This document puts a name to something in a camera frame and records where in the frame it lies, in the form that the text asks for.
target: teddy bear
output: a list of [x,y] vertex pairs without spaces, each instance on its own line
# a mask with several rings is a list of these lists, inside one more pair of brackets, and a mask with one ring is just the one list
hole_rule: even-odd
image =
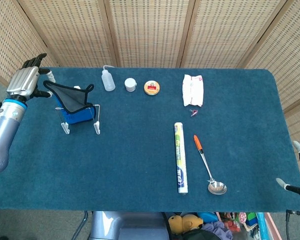
[[193,229],[198,229],[199,225],[202,225],[204,221],[202,218],[193,214],[187,214],[185,216],[174,215],[168,220],[171,232],[174,234],[182,234]]

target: orange handle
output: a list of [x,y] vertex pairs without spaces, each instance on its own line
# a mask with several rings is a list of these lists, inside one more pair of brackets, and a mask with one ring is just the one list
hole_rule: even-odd
[[196,135],[194,135],[193,138],[194,138],[194,142],[195,142],[196,148],[197,148],[199,151],[202,150],[202,146],[201,146],[201,143],[200,143],[200,141],[199,141],[199,138],[198,138]]

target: white squeeze bottle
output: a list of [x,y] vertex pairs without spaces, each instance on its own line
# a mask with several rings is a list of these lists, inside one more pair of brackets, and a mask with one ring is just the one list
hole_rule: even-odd
[[107,69],[105,69],[105,67],[110,67],[110,68],[114,68],[114,66],[109,66],[109,65],[104,65],[103,66],[103,70],[102,70],[102,82],[104,85],[104,89],[106,91],[112,91],[116,88],[114,79],[112,78],[112,75],[110,72],[108,72]]

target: small pink clip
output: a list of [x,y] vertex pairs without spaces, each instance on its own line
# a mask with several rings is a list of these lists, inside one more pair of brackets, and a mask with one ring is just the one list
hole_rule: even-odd
[[198,113],[198,110],[189,110],[191,112],[191,116],[190,117],[193,117],[194,115],[196,115]]

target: black fabric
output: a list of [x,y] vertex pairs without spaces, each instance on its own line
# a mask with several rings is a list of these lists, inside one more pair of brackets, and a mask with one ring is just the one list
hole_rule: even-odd
[[94,89],[93,84],[90,84],[86,89],[77,89],[46,80],[43,82],[43,85],[53,92],[64,110],[69,114],[74,114],[93,106],[92,103],[87,102],[88,93]]
[[182,240],[220,240],[220,238],[212,232],[194,229],[182,234]]

